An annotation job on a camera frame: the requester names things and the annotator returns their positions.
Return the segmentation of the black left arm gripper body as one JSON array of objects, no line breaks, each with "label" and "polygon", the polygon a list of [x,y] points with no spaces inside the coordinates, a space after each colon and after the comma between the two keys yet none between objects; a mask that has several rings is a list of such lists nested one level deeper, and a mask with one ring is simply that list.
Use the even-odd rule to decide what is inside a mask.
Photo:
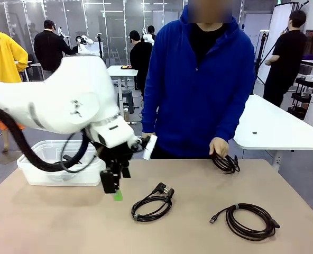
[{"label": "black left arm gripper body", "polygon": [[113,173],[118,173],[122,164],[124,167],[127,167],[131,158],[132,150],[128,147],[127,143],[113,148],[103,147],[103,161],[106,167]]}]

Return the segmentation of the person's right forearm blue sleeve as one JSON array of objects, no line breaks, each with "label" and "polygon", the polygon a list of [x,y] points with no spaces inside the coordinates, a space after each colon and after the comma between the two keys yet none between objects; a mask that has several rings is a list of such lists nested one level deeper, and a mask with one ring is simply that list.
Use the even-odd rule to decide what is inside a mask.
[{"label": "person's right forearm blue sleeve", "polygon": [[153,133],[157,119],[157,108],[160,104],[160,90],[157,87],[146,85],[144,90],[144,106],[142,111],[142,131]]}]

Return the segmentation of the person's left forearm blue sleeve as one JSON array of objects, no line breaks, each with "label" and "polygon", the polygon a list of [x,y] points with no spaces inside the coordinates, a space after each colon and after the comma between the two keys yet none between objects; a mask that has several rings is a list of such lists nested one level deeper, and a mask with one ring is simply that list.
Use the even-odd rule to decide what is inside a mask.
[{"label": "person's left forearm blue sleeve", "polygon": [[233,138],[242,112],[243,110],[235,105],[230,105],[215,130],[214,138],[221,138],[227,142]]}]

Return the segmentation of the person's left hand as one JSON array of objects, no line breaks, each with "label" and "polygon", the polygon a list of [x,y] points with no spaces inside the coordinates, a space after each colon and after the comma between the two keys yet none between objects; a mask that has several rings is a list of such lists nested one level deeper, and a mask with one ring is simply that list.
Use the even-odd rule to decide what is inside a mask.
[{"label": "person's left hand", "polygon": [[215,137],[211,140],[209,144],[209,154],[213,155],[214,153],[225,158],[228,155],[229,145],[228,142],[222,138]]}]

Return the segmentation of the gray plastic stool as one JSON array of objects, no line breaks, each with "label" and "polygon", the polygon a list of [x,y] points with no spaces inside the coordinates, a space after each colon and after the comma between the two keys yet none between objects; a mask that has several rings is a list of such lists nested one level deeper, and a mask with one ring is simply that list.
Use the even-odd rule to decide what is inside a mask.
[{"label": "gray plastic stool", "polygon": [[123,106],[128,108],[128,112],[130,114],[134,113],[134,101],[133,101],[133,94],[131,90],[123,90],[122,91],[122,98],[123,98]]}]

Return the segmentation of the small white desk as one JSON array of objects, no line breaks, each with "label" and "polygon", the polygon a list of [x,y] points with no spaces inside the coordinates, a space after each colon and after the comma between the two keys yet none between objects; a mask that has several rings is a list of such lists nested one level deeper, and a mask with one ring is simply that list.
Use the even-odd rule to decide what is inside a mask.
[{"label": "small white desk", "polygon": [[136,125],[137,121],[131,121],[127,117],[129,112],[128,108],[123,106],[122,91],[128,89],[128,78],[133,78],[137,75],[137,70],[132,68],[124,68],[124,66],[112,65],[107,68],[109,75],[113,78],[117,78],[118,93],[117,93],[117,105],[119,107],[120,115],[124,120],[131,125]]}]

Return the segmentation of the person in blue hoodie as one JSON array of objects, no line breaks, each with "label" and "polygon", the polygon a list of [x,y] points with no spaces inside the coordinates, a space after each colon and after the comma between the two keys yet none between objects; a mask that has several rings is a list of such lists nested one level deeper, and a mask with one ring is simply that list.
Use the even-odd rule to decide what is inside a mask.
[{"label": "person in blue hoodie", "polygon": [[209,158],[223,114],[230,105],[244,111],[254,80],[254,47],[231,0],[188,0],[151,53],[145,86],[160,90],[151,158]]}]

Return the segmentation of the person in black clothes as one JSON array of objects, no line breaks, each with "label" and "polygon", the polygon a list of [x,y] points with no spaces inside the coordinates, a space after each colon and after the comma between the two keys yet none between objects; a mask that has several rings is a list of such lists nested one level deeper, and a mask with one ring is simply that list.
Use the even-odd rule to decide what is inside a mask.
[{"label": "person in black clothes", "polygon": [[152,53],[152,44],[142,41],[137,30],[132,30],[129,33],[129,37],[133,44],[133,48],[130,52],[130,63],[132,68],[137,70],[137,87],[141,90],[142,95],[144,95],[145,82]]}]

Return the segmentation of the person black jacket and cap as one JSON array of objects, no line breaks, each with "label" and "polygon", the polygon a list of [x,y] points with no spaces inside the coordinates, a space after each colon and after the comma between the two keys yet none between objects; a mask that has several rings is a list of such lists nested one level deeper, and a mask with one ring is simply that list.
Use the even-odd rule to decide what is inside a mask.
[{"label": "person black jacket and cap", "polygon": [[75,53],[62,37],[54,33],[56,27],[53,21],[45,20],[43,26],[44,30],[34,38],[34,53],[42,67],[43,77],[47,79],[60,66],[63,52],[66,55]]}]

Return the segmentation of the person in yellow hoodie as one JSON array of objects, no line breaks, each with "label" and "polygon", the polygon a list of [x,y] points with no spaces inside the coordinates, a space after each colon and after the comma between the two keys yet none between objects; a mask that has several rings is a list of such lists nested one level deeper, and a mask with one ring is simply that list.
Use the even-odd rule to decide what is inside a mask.
[{"label": "person in yellow hoodie", "polygon": [[10,36],[0,32],[0,130],[4,140],[2,153],[10,148],[11,133],[19,149],[26,154],[30,148],[22,130],[27,125],[25,113],[30,102],[28,83],[21,82],[20,72],[28,66],[28,53]]}]

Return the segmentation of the large white table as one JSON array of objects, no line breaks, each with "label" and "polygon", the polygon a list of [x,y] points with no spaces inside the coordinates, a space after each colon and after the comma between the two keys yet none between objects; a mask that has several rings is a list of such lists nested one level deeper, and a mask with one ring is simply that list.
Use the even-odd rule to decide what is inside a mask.
[{"label": "large white table", "polygon": [[234,141],[243,150],[274,151],[272,167],[278,171],[284,151],[313,150],[313,126],[260,96],[251,95],[240,117]]}]

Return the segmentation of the black tripod stand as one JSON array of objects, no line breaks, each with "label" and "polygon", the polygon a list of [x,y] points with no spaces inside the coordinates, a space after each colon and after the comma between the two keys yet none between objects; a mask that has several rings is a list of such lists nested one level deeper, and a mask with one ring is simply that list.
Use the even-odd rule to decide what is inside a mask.
[{"label": "black tripod stand", "polygon": [[261,65],[261,60],[262,60],[262,56],[263,56],[263,50],[265,48],[265,43],[268,39],[268,35],[269,35],[269,30],[260,30],[259,35],[261,35],[261,44],[259,47],[256,47],[256,59],[255,59],[255,80],[253,83],[253,87],[252,87],[252,92],[251,95],[254,94],[254,87],[255,87],[255,83],[258,80],[258,73],[259,73],[259,69],[260,69],[260,65]]}]

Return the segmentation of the person in black T-shirt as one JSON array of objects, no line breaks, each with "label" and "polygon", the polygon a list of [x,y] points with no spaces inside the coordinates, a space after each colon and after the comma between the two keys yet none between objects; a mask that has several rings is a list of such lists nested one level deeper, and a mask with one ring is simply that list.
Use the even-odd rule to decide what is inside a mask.
[{"label": "person in black T-shirt", "polygon": [[281,106],[285,93],[299,73],[307,42],[307,37],[300,28],[306,19],[302,10],[290,14],[288,31],[277,39],[271,58],[265,63],[270,66],[270,71],[264,85],[263,98],[277,107]]}]

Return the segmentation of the black utility cart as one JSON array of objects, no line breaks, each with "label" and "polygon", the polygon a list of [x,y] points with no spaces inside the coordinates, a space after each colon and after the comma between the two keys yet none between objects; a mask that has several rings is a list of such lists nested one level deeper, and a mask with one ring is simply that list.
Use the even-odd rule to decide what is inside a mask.
[{"label": "black utility cart", "polygon": [[313,94],[313,81],[296,78],[296,83],[296,91],[291,94],[293,102],[287,112],[300,120],[304,120]]}]

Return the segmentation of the white folding partition screen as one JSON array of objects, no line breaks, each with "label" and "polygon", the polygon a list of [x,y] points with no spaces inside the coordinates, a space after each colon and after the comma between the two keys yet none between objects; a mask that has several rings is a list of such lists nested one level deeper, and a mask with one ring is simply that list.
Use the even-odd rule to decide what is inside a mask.
[{"label": "white folding partition screen", "polygon": [[265,62],[271,57],[277,39],[280,37],[281,33],[287,29],[288,19],[291,12],[298,10],[299,8],[299,2],[289,2],[279,4],[274,7],[268,36],[263,49],[263,56],[259,66],[259,72],[257,74],[257,80],[262,82],[263,84],[265,83],[270,70],[270,66],[267,66]]}]

